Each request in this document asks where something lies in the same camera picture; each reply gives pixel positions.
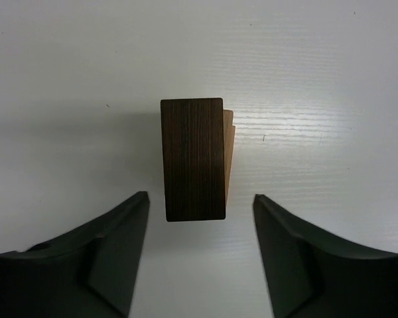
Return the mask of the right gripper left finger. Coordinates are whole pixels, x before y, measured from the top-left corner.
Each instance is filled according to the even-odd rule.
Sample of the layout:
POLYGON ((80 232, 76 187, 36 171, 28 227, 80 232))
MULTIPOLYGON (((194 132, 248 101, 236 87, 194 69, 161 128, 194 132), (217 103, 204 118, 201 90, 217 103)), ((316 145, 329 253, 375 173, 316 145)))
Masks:
POLYGON ((28 250, 0 254, 0 317, 128 317, 149 216, 140 191, 28 250))

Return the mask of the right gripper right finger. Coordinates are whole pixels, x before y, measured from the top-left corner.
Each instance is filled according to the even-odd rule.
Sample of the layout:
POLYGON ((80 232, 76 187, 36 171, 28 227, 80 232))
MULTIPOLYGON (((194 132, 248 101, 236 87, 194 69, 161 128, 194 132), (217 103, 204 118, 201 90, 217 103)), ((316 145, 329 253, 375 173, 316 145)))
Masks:
POLYGON ((265 195, 253 202, 274 317, 398 317, 398 254, 334 235, 265 195))

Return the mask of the dark wood arch block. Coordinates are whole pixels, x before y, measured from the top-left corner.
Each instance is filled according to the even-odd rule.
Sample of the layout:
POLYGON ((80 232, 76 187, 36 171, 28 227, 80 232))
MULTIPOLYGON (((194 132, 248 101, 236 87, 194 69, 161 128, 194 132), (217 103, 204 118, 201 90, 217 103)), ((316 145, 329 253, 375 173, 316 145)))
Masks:
POLYGON ((163 99, 160 107, 167 221, 225 219, 222 98, 163 99))

